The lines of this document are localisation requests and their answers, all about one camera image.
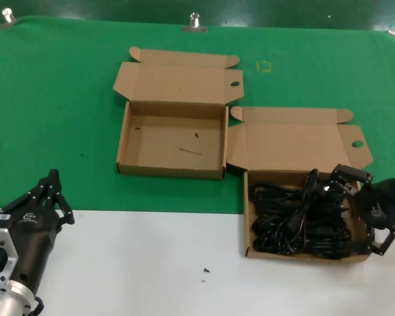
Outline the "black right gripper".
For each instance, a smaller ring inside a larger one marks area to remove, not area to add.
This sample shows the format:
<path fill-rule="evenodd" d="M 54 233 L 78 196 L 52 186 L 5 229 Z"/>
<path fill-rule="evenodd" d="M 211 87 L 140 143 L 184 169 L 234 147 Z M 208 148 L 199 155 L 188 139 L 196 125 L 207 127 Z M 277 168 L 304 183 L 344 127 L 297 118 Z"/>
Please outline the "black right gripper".
<path fill-rule="evenodd" d="M 354 196 L 359 215 L 365 221 L 361 238 L 348 242 L 352 255 L 383 256 L 395 239 L 395 178 L 371 184 L 373 175 L 360 169 L 338 164 L 330 173 L 329 186 L 345 196 Z M 359 191 L 353 182 L 364 184 Z M 375 240 L 375 230 L 387 230 L 383 242 Z"/>

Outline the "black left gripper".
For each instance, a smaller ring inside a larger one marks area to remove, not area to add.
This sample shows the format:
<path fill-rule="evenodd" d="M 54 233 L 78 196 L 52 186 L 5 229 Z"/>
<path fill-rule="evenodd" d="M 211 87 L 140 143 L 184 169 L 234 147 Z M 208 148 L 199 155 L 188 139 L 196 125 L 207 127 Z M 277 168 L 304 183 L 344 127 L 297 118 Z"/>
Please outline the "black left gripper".
<path fill-rule="evenodd" d="M 62 217 L 55 210 L 56 204 Z M 34 188 L 2 207 L 0 214 L 11 214 L 9 231 L 18 254 L 11 280 L 36 295 L 61 230 L 59 226 L 75 223 L 73 211 L 62 194 L 58 170 L 51 169 Z"/>

